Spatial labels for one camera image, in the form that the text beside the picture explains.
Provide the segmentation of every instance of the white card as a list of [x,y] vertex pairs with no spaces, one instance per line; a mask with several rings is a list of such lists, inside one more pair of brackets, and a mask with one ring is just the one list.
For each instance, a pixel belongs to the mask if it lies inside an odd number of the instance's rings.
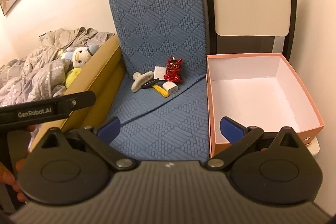
[[164,80],[163,76],[166,74],[166,67],[154,67],[154,79]]

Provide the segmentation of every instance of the pink box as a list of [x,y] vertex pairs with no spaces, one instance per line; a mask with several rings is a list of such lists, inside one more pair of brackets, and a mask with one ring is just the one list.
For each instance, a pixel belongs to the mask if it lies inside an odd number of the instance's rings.
[[324,123],[313,99],[282,54],[208,55],[210,156],[230,143],[221,134],[223,116],[265,132],[292,127],[310,143]]

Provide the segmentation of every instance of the gray duvet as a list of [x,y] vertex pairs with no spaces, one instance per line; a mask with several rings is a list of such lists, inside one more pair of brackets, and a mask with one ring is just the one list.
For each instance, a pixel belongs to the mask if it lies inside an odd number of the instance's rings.
[[71,62],[58,58],[58,51],[97,44],[113,34],[94,29],[50,31],[39,37],[41,46],[26,58],[12,60],[0,68],[0,106],[30,102],[62,95]]

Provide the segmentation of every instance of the red devil figure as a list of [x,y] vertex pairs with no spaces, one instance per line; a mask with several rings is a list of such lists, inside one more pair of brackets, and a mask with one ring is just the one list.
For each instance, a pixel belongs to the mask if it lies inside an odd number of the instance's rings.
[[176,60],[175,57],[169,58],[167,61],[166,74],[163,76],[166,81],[182,82],[181,77],[178,75],[178,73],[181,71],[181,62],[182,59]]

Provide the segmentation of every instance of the yellow utility knife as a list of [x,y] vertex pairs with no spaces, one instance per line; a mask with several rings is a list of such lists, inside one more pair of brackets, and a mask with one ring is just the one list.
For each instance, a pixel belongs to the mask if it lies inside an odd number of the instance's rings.
[[165,91],[162,87],[160,87],[159,85],[152,85],[152,87],[158,92],[160,93],[162,96],[164,97],[169,97],[169,93],[167,91]]

